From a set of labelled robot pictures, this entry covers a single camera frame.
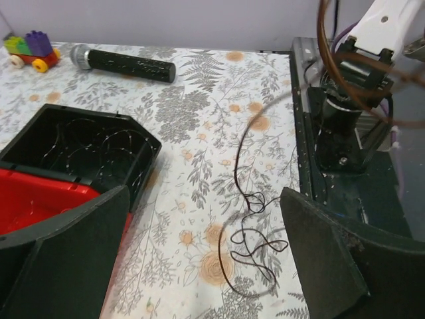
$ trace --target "black container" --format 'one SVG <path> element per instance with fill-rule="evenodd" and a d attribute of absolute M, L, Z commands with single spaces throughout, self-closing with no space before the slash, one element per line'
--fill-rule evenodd
<path fill-rule="evenodd" d="M 130 211 L 161 143 L 132 117 L 45 104 L 0 153 L 0 167 L 89 185 L 126 185 Z"/>

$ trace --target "floral tablecloth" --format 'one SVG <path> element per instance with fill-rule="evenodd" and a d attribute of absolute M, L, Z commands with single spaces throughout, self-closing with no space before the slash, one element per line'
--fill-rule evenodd
<path fill-rule="evenodd" d="M 0 50 L 0 148 L 46 102 L 133 116 L 163 144 L 145 194 L 120 251 L 102 319 L 308 318 L 290 249 L 259 251 L 258 262 L 278 279 L 271 294 L 245 298 L 229 289 L 218 263 L 218 234 L 235 211 L 243 212 L 232 171 L 248 121 L 265 103 L 290 90 L 285 55 L 157 47 L 92 48 L 174 62 L 172 85 L 82 72 L 68 57 L 74 44 L 55 43 L 60 63 L 46 74 L 20 70 Z M 298 188 L 292 99 L 258 119 L 242 150 L 239 180 L 267 200 L 284 186 Z M 269 240 L 287 239 L 278 201 L 247 221 Z M 226 273 L 244 292 L 262 292 L 270 281 L 252 266 L 234 262 L 243 252 L 230 236 L 220 243 Z M 250 245 L 261 243 L 250 235 Z"/>

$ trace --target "yellow wheel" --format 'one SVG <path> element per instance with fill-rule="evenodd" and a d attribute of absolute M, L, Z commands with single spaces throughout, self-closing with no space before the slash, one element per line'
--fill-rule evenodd
<path fill-rule="evenodd" d="M 55 53 L 56 58 L 60 58 L 60 51 L 58 49 L 53 48 L 53 52 Z"/>
<path fill-rule="evenodd" d="M 17 55 L 11 55 L 10 61 L 14 68 L 22 68 L 25 65 L 24 61 Z"/>
<path fill-rule="evenodd" d="M 36 58 L 31 64 L 37 72 L 44 73 L 48 70 L 47 63 L 40 58 Z"/>

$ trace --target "purple lego brick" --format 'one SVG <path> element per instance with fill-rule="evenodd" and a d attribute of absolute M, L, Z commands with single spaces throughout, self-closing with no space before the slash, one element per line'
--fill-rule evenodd
<path fill-rule="evenodd" d="M 35 56 L 47 56 L 53 49 L 46 33 L 41 31 L 31 31 L 25 35 L 25 41 L 31 52 Z"/>

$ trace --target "red container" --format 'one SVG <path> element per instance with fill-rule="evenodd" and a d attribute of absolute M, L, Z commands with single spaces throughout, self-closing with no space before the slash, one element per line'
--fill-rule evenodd
<path fill-rule="evenodd" d="M 0 236 L 73 209 L 95 197 L 86 185 L 0 169 Z M 124 233 L 129 227 L 127 217 Z"/>

